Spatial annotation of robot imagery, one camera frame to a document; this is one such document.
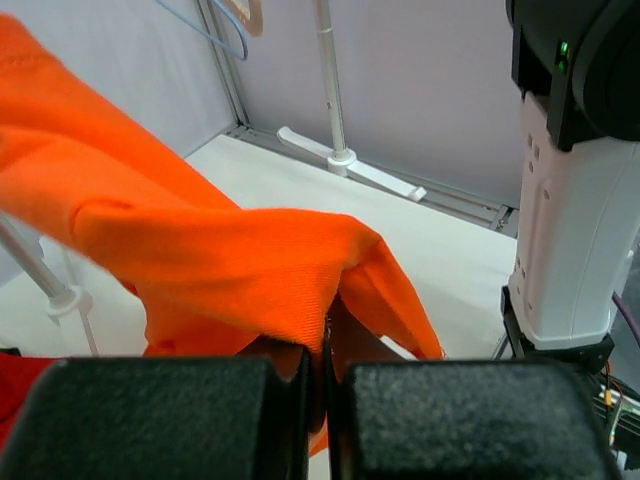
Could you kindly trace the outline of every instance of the white floor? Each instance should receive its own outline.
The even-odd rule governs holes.
[[[410,277],[449,357],[490,357],[502,333],[500,287],[513,268],[515,240],[228,137],[187,161],[243,208],[341,212],[368,224]],[[59,249],[44,243],[45,260],[65,278]],[[74,270],[94,298],[100,352],[140,353],[145,320],[137,299],[82,259]],[[43,302],[24,274],[0,288],[0,343],[35,356],[68,354]],[[310,478],[328,478],[326,455],[312,459]]]

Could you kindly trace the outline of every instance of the orange shirt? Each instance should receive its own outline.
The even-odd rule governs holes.
[[[266,334],[318,356],[337,292],[372,332],[442,355],[378,234],[344,215],[241,210],[8,16],[0,16],[0,209],[137,294],[150,355],[235,354]]]

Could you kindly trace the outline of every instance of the white rod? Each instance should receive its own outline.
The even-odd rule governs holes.
[[[342,123],[342,105],[340,103],[340,85],[338,84],[338,66],[336,63],[336,50],[333,44],[333,29],[331,27],[331,14],[329,13],[329,0],[313,0],[316,13],[316,25],[318,28],[318,44],[320,46],[320,60],[322,62],[322,75],[327,94],[327,107],[331,118],[331,135],[333,137],[333,154],[335,158],[341,158],[347,154],[347,143],[344,139],[344,126]]]
[[[0,245],[22,267],[27,275],[40,287],[50,299],[64,297],[68,289],[58,277],[35,255],[27,246],[26,241],[9,222],[7,217],[0,213]]]

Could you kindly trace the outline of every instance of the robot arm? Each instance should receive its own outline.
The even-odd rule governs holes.
[[[640,225],[640,2],[507,11],[526,155],[505,324],[514,351],[589,357],[597,372]]]

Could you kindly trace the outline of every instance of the white wall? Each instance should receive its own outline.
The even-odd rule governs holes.
[[[171,4],[197,20],[193,2]],[[180,155],[233,121],[207,40],[152,0],[0,0],[0,12]],[[0,285],[19,271],[0,248]]]
[[[266,0],[238,62],[259,127],[329,142],[313,0]],[[517,205],[519,93],[504,0],[330,0],[350,146],[370,161]]]

